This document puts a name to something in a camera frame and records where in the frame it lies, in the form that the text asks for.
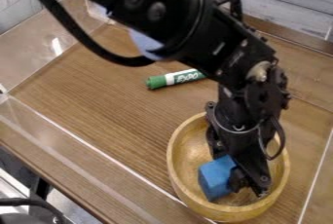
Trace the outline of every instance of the wooden bowl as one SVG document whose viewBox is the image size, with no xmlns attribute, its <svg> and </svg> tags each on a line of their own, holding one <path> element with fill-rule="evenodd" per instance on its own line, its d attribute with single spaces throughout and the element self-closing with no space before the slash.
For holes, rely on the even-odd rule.
<svg viewBox="0 0 333 224">
<path fill-rule="evenodd" d="M 245 188 L 210 203 L 198 183 L 198 167 L 213 160 L 206 141 L 206 113 L 190 118 L 175 130 L 166 153 L 169 177 L 179 199 L 202 216 L 214 221 L 238 222 L 261 215 L 276 202 L 288 182 L 290 162 L 286 150 L 269 162 L 272 187 L 265 198 L 258 199 L 253 190 Z M 270 141 L 269 150 L 276 150 L 278 139 Z"/>
</svg>

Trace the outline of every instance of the blue block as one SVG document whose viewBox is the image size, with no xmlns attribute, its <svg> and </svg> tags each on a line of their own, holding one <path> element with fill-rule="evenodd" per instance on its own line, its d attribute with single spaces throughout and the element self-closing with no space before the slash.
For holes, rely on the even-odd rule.
<svg viewBox="0 0 333 224">
<path fill-rule="evenodd" d="M 199 184 L 210 202 L 232 193 L 228 180 L 233 168 L 236 164 L 228 155 L 199 167 Z"/>
</svg>

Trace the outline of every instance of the robotic arm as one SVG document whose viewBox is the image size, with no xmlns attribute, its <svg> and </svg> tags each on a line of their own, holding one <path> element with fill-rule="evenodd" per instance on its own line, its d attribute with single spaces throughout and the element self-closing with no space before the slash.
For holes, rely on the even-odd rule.
<svg viewBox="0 0 333 224">
<path fill-rule="evenodd" d="M 103 58 L 129 66 L 177 60 L 218 82 L 218 102 L 206 106 L 212 154 L 214 159 L 228 154 L 237 165 L 229 178 L 232 191 L 252 187 L 264 196 L 270 186 L 268 161 L 285 146 L 278 118 L 290 94 L 274 50 L 242 21 L 241 0 L 93 0 L 106 7 L 110 18 L 133 29 L 145 54 L 137 58 L 109 53 L 93 41 L 87 44 L 87 36 L 76 33 L 78 26 L 56 2 L 40 1 Z M 225 3 L 229 11 L 220 7 Z M 281 147 L 270 156 L 265 148 L 276 133 Z"/>
</svg>

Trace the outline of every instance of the green marker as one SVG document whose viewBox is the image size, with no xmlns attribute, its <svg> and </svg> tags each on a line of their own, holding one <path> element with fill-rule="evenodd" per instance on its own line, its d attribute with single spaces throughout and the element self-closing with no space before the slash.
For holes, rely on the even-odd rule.
<svg viewBox="0 0 333 224">
<path fill-rule="evenodd" d="M 154 90 L 205 78 L 206 76 L 197 69 L 190 69 L 181 72 L 167 73 L 166 75 L 161 76 L 153 76 L 147 79 L 146 85 L 149 89 Z"/>
</svg>

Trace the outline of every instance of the bowl rim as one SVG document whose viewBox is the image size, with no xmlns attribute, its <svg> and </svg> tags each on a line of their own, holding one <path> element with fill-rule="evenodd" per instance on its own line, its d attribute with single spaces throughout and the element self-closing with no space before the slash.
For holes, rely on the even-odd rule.
<svg viewBox="0 0 333 224">
<path fill-rule="evenodd" d="M 193 123 L 194 121 L 198 121 L 201 118 L 205 118 L 205 116 L 206 116 L 206 112 L 199 113 L 199 114 L 194 115 L 191 118 L 189 118 L 181 124 L 181 126 L 177 128 L 177 130 L 174 131 L 174 133 L 171 135 L 167 150 L 166 150 L 166 163 L 167 163 L 170 180 L 173 181 L 175 186 L 179 188 L 182 194 L 185 194 L 186 197 L 197 205 L 201 205 L 205 208 L 209 208 L 210 210 L 224 211 L 224 212 L 229 212 L 229 213 L 240 213 L 240 212 L 249 212 L 249 211 L 254 211 L 256 209 L 261 209 L 261 208 L 266 207 L 266 205 L 269 205 L 270 203 L 273 203 L 276 201 L 280 194 L 282 193 L 282 190 L 284 190 L 286 182 L 288 182 L 289 173 L 290 173 L 290 161 L 289 161 L 289 155 L 288 155 L 286 149 L 284 149 L 284 152 L 281 154 L 282 161 L 284 161 L 284 174 L 282 174 L 280 184 L 278 184 L 277 188 L 273 190 L 273 192 L 265 198 L 262 198 L 260 201 L 257 201 L 256 203 L 249 204 L 249 205 L 240 205 L 240 206 L 238 205 L 218 205 L 218 204 L 210 203 L 209 201 L 205 201 L 195 194 L 186 193 L 190 191 L 186 189 L 186 186 L 177 175 L 174 164 L 173 164 L 173 147 L 175 144 L 177 137 L 181 134 L 181 132 L 183 131 L 185 127 L 190 123 Z"/>
</svg>

